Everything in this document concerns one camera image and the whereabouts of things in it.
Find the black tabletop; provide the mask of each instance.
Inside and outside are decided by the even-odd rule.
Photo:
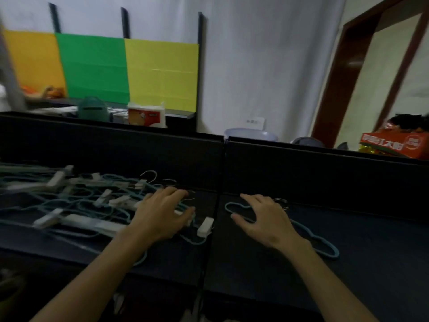
[[[221,196],[204,289],[317,310],[290,263],[235,226],[224,210],[231,201],[243,203]],[[288,214],[339,249],[338,260],[325,262],[378,319],[429,320],[429,226],[297,205]]]
[[[23,204],[26,201],[28,201],[28,196],[25,194],[2,195],[0,196],[0,208]],[[197,208],[196,215],[200,221],[206,216],[213,217],[215,203],[216,194],[203,191],[197,191],[195,200],[186,202],[187,205]],[[26,224],[31,224],[41,216],[43,214],[37,211],[3,211],[0,213],[0,219]],[[196,241],[201,241],[201,238],[196,237],[196,228],[184,229],[182,233],[189,238],[195,238]],[[67,238],[100,251],[109,242],[109,238],[103,235],[91,239]],[[1,223],[0,249],[82,265],[89,264],[96,256],[96,254],[44,235],[40,231]],[[154,244],[148,250],[147,259],[141,265],[134,267],[131,274],[196,286],[201,275],[206,250],[206,243],[199,246],[191,245],[179,236],[174,236],[172,239]]]

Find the colored paper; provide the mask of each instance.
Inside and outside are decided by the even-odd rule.
[[[130,100],[196,111],[198,44],[126,39]]]
[[[21,86],[41,91],[65,88],[63,68],[54,34],[4,30],[8,52]]]
[[[130,100],[122,38],[56,34],[69,97]]]

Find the hand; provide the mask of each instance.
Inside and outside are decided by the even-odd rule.
[[[188,195],[186,190],[173,187],[158,189],[142,200],[128,228],[149,237],[150,242],[172,238],[192,218],[195,207],[190,207],[182,215],[174,213],[181,199]]]
[[[262,195],[240,195],[252,206],[256,214],[254,224],[233,213],[231,218],[240,226],[248,236],[281,251],[290,258],[302,246],[308,247],[308,240],[302,238],[293,228],[286,212],[270,197]]]

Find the electrical outlet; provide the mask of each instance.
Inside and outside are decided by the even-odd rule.
[[[243,127],[247,129],[255,129],[255,130],[261,130],[263,131],[265,128],[265,119],[261,117],[255,117],[246,119],[243,122]]]

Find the wooden door frame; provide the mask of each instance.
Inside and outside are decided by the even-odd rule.
[[[345,77],[345,79],[342,79],[342,61],[346,54],[350,55],[350,52],[353,52],[350,48],[351,40],[360,32],[362,32],[362,34],[367,34],[367,37],[369,36],[369,38],[362,38],[362,43],[360,44],[361,49],[357,50],[357,52],[363,52],[365,58],[381,15],[385,10],[388,10],[402,1],[404,0],[384,0],[343,26],[337,50],[335,52],[334,61],[328,75],[327,84],[320,102],[313,131],[311,133],[312,137],[319,139],[327,147],[333,148],[335,145],[335,141],[361,70],[361,67],[357,68],[353,73],[350,73],[349,76]],[[429,0],[427,0],[426,6],[422,12],[419,22],[417,23],[410,44],[408,45],[405,56],[402,59],[402,63],[392,83],[374,130],[378,129],[389,115],[410,64],[412,63],[417,49],[425,35],[428,23]]]

